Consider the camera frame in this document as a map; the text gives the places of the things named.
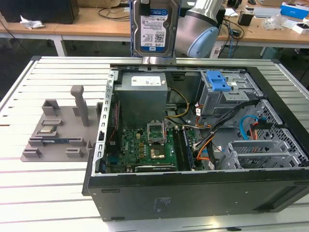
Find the yellow wire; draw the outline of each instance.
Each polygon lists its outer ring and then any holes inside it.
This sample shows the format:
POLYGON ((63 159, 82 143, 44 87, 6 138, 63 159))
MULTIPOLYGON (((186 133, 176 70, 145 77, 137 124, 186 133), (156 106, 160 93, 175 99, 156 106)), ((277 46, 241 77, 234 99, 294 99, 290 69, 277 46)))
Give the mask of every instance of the yellow wire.
POLYGON ((182 114, 180 114, 180 115, 172 115, 172 116, 166 116, 166 117, 167 117, 167 118, 181 117, 181 116, 185 115, 185 114, 188 112, 188 110, 189 110, 189 102, 188 102, 187 98, 185 98, 184 95, 183 95, 181 92, 179 92, 177 89, 175 89, 175 88, 171 88, 171 89, 174 90, 174 91, 176 91, 177 93, 179 93, 180 96, 182 96, 182 98, 183 98, 183 99, 185 100, 185 102, 187 103, 187 108, 186 108, 186 110, 185 110, 182 114))

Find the open computer tower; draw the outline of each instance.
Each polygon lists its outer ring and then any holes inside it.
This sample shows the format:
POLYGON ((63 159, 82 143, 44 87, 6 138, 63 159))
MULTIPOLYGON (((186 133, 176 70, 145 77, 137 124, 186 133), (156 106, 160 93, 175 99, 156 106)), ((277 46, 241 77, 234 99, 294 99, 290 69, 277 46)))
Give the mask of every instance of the open computer tower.
POLYGON ((278 212, 309 134, 255 67, 111 67, 85 187, 104 221, 278 212))

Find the motherboard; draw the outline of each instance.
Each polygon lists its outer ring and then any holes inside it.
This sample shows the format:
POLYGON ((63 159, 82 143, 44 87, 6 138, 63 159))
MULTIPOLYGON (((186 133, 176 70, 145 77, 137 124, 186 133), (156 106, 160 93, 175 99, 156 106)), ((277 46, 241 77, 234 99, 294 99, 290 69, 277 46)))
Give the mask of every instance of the motherboard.
POLYGON ((111 173, 192 169, 193 143, 196 140, 192 129, 123 129, 121 151, 118 155, 107 155, 107 167, 111 173))

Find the white box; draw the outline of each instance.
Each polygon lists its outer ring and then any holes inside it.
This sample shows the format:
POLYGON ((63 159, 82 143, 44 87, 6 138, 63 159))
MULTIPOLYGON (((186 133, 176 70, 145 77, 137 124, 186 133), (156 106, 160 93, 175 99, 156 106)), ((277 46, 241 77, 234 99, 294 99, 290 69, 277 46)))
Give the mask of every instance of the white box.
POLYGON ((297 23, 292 29, 298 34, 309 34, 309 26, 306 23, 297 23))

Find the cardboard box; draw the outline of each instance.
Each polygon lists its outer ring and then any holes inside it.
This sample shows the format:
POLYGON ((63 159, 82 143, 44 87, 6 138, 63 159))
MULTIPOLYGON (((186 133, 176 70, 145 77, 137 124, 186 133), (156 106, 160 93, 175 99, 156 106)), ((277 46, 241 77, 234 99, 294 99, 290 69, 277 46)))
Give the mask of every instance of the cardboard box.
POLYGON ((257 0, 262 6, 281 6, 284 0, 257 0))
POLYGON ((297 23, 292 29, 298 34, 309 34, 309 26, 306 23, 297 23))
POLYGON ((281 15, 286 15, 294 18, 303 19, 309 13, 309 7, 300 6, 290 3, 282 3, 281 5, 281 15))
POLYGON ((118 6, 120 0, 77 0, 80 7, 111 8, 118 6))

